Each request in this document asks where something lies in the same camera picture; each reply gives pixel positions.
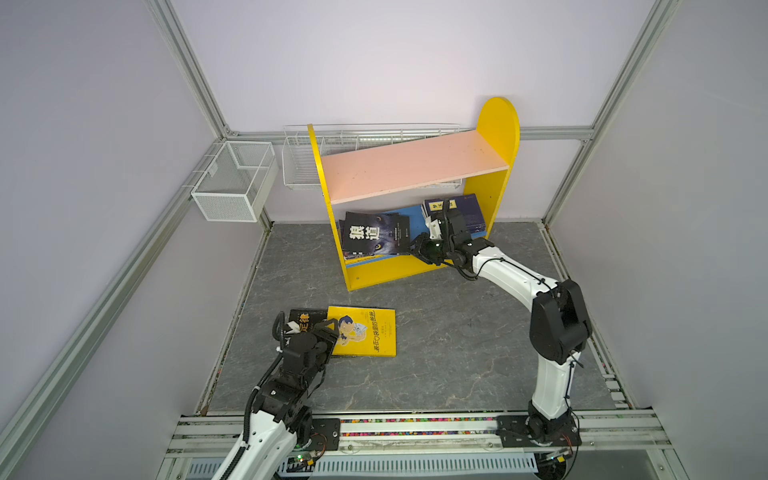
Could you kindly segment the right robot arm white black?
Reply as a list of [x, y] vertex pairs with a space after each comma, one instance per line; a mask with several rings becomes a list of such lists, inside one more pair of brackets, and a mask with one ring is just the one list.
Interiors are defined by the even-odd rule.
[[571, 405], [574, 370], [593, 333], [581, 287], [523, 265], [484, 237], [474, 238], [457, 210], [444, 209], [410, 253], [434, 266], [448, 265], [464, 279], [486, 279], [530, 313], [529, 339], [538, 355], [534, 392], [524, 421], [509, 429], [540, 446], [559, 440], [580, 444], [580, 424]]

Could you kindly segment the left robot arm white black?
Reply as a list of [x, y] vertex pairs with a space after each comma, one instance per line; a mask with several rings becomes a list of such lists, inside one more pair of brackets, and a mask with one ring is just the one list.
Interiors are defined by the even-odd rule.
[[278, 467], [312, 436], [307, 400], [322, 384], [340, 338], [335, 319], [303, 327], [278, 313], [273, 323], [277, 356], [251, 390], [242, 430], [213, 475], [215, 479], [272, 479]]

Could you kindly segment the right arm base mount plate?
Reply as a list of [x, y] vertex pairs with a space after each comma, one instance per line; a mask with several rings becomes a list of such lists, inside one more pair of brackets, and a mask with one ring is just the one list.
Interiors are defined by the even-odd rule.
[[500, 415], [496, 434], [504, 448], [577, 447], [582, 440], [572, 415], [553, 420], [534, 415]]

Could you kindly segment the thin yellow book underneath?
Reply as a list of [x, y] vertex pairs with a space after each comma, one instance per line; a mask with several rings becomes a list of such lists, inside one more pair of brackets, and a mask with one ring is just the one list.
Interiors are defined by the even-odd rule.
[[392, 309], [331, 306], [329, 320], [338, 322], [337, 357], [395, 357], [396, 312]]

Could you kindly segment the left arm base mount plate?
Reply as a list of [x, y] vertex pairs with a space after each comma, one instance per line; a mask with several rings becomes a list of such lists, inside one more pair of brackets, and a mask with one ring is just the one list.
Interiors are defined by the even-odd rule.
[[302, 451], [337, 451], [341, 440], [341, 419], [313, 418], [303, 421], [297, 430], [295, 449]]

